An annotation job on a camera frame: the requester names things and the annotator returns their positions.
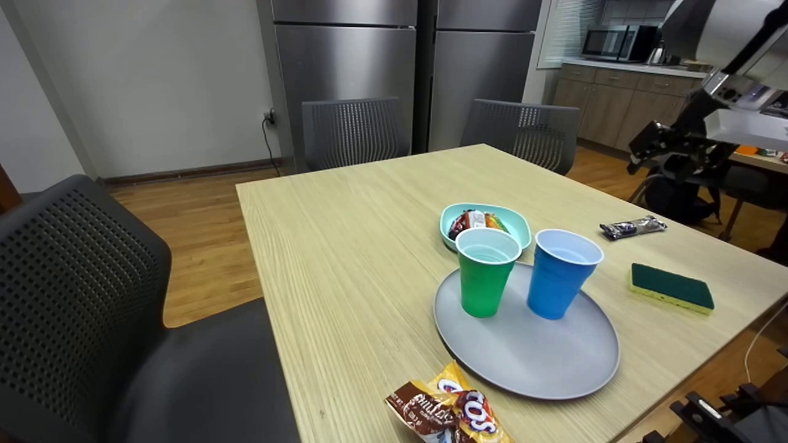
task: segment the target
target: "stainless steel refrigerator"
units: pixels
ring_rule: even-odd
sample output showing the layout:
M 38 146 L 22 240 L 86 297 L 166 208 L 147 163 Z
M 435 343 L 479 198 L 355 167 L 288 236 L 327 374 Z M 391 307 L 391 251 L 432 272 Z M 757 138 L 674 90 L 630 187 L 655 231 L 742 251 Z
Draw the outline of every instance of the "stainless steel refrigerator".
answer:
M 303 101 L 399 99 L 415 122 L 419 0 L 258 0 L 284 156 L 303 156 Z
M 432 0 L 429 147 L 459 146 L 472 99 L 523 101 L 543 0 Z

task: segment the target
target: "wooden floor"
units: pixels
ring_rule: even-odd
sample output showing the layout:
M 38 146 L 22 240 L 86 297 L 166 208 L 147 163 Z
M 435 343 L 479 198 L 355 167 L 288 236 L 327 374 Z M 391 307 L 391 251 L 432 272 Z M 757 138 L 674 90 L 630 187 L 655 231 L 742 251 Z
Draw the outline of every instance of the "wooden floor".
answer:
M 568 178 L 624 200 L 641 184 L 642 176 L 645 170 L 629 176 L 624 158 L 592 147 L 580 147 L 576 165 L 568 173 Z M 156 229 L 173 248 L 173 275 L 166 306 L 167 327 L 188 325 L 263 296 L 235 184 L 267 178 L 275 178 L 274 167 L 258 165 L 112 184 L 115 200 Z M 730 216 L 731 208 L 733 204 L 725 200 L 721 220 Z M 745 204 L 731 241 L 757 251 L 772 245 L 781 222 L 783 214 L 778 211 Z M 699 229 L 717 236 L 721 222 L 713 220 Z M 788 366 L 775 353 L 781 343 L 788 344 L 785 318 L 788 316 L 781 316 L 752 353 L 752 377 L 757 384 L 764 384 L 772 374 Z M 745 333 L 690 377 L 663 407 L 626 434 L 624 441 L 641 441 L 647 430 L 672 430 L 677 418 L 667 412 L 667 405 L 682 400 L 684 391 L 699 391 L 706 400 L 733 391 L 745 382 L 742 359 L 753 331 Z

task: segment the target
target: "round plate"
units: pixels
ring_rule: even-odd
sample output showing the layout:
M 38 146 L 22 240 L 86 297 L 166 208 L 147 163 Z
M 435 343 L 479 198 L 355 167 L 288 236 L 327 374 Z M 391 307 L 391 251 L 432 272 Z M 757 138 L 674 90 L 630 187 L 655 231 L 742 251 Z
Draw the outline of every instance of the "round plate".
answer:
M 501 225 L 508 229 L 508 235 L 512 235 L 518 240 L 518 245 L 523 246 L 523 251 L 527 246 L 533 246 L 533 226 L 525 222 L 523 214 L 508 209 L 508 208 L 493 208 L 493 204 L 481 204 L 481 201 L 456 201 L 456 204 L 448 204 L 443 211 L 442 211 L 442 220 L 438 220 L 438 231 L 442 231 L 442 240 L 447 245 L 447 248 L 451 251 L 459 251 L 454 240 L 448 240 L 448 231 L 451 231 L 451 225 L 465 211 L 465 209 L 481 209 L 486 214 L 495 214 L 501 220 Z
M 518 264 L 497 316 L 470 318 L 460 306 L 460 272 L 438 288 L 433 320 L 451 354 L 490 384 L 533 400 L 580 400 L 618 373 L 618 337 L 607 313 L 587 296 L 562 320 L 538 318 L 525 297 L 533 265 Z

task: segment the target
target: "electrical outlet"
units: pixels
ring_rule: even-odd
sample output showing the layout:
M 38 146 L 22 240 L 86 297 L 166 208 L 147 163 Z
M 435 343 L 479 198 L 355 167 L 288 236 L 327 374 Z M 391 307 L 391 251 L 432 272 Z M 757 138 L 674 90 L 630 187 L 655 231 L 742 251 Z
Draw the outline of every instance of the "electrical outlet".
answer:
M 268 114 L 263 115 L 263 124 L 267 124 L 267 128 L 275 128 L 275 114 L 268 110 Z

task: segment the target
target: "blue cup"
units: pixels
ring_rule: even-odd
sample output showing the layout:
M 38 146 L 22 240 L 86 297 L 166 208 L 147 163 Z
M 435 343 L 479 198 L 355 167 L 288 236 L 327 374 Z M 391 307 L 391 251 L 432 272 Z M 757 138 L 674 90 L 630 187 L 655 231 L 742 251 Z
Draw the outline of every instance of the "blue cup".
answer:
M 540 318 L 560 320 L 603 262 L 603 251 L 592 240 L 562 229 L 543 229 L 534 245 L 527 307 Z

